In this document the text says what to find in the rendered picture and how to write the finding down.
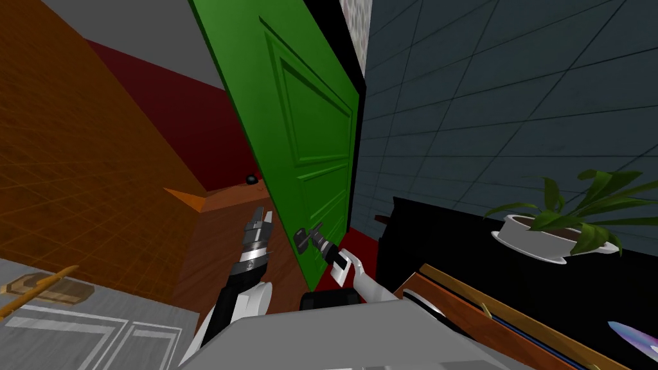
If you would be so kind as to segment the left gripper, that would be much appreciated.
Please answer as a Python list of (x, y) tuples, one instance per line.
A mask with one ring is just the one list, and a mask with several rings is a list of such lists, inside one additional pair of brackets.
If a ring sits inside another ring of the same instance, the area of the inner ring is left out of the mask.
[(243, 255), (266, 255), (268, 241), (272, 233), (272, 211), (263, 216), (264, 208), (257, 207), (253, 217), (244, 228)]

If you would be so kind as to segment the green plant in white pot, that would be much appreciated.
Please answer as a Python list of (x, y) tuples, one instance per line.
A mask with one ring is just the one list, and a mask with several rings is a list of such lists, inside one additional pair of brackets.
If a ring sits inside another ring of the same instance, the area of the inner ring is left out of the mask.
[(544, 205), (514, 202), (489, 210), (490, 216), (508, 212), (500, 230), (492, 236), (500, 243), (531, 258), (564, 265), (566, 257), (591, 253), (622, 253), (618, 236), (609, 231), (610, 225), (658, 226), (658, 216), (588, 221), (592, 215), (622, 209), (647, 206), (649, 200), (636, 198), (658, 188), (658, 181), (629, 188), (641, 172), (602, 172), (588, 169), (578, 175), (581, 181), (590, 179), (584, 198), (570, 211), (564, 211), (565, 199), (558, 184), (544, 177)]

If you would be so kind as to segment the brown wooden cabinet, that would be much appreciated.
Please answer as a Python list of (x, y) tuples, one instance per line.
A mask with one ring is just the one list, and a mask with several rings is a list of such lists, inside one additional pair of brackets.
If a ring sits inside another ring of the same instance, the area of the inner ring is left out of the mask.
[[(243, 231), (257, 207), (274, 211), (264, 181), (241, 184), (209, 193), (182, 265), (172, 306), (199, 314), (201, 324), (215, 305), (232, 264), (239, 260)], [(273, 284), (269, 314), (292, 312), (308, 292), (302, 271), (277, 214), (268, 243), (270, 259), (265, 281)]]

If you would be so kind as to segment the pale iridescent oval shape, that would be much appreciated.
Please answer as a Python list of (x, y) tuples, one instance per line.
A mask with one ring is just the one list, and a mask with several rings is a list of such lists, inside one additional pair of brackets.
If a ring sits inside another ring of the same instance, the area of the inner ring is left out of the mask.
[(658, 339), (638, 331), (637, 329), (621, 324), (620, 322), (609, 321), (608, 325), (616, 334), (627, 341), (633, 347), (638, 349), (644, 355), (658, 362)]

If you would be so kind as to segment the black sideboard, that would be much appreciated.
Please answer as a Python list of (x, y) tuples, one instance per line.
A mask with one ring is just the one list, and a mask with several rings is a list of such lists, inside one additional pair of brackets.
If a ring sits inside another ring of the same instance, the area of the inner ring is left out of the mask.
[[(559, 265), (521, 254), (498, 242), (508, 212), (487, 216), (514, 202), (544, 205), (545, 176), (534, 175), (533, 198), (512, 196), (483, 213), (472, 214), (394, 198), (394, 209), (380, 241), (377, 277), (398, 288), (412, 271), (427, 264), (541, 322), (630, 370), (658, 370), (658, 362), (616, 334), (609, 321), (633, 327), (658, 339), (658, 256), (632, 251), (618, 229), (622, 253), (566, 257)], [(564, 211), (584, 198), (591, 180), (576, 198), (565, 196)], [(588, 221), (658, 216), (658, 199), (640, 206), (588, 216)]]

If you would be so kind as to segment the grey panelled door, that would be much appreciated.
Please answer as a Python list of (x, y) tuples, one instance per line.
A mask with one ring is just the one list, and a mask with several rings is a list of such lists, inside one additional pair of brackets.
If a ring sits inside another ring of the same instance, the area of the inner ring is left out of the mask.
[(0, 370), (177, 370), (197, 313), (93, 289), (73, 306), (33, 299), (0, 320)]

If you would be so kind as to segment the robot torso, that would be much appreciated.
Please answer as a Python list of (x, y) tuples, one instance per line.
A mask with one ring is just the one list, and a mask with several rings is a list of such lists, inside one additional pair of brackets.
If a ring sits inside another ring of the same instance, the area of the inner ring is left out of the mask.
[(180, 370), (533, 370), (447, 326), (423, 301), (395, 299), (246, 317)]

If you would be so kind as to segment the green panelled door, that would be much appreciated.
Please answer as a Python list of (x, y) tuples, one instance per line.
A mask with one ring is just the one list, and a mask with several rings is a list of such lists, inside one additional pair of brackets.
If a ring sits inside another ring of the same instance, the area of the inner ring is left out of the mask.
[(289, 240), (348, 229), (359, 94), (304, 0), (190, 0)]

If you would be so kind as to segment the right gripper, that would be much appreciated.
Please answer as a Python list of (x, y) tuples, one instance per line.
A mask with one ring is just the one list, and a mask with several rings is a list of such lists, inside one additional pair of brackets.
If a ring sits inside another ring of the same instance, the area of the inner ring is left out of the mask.
[(319, 250), (322, 256), (326, 256), (328, 239), (320, 232), (322, 226), (323, 222), (319, 222), (316, 227), (309, 230), (301, 228), (293, 235), (293, 242), (298, 255), (304, 254), (309, 246), (313, 246)]

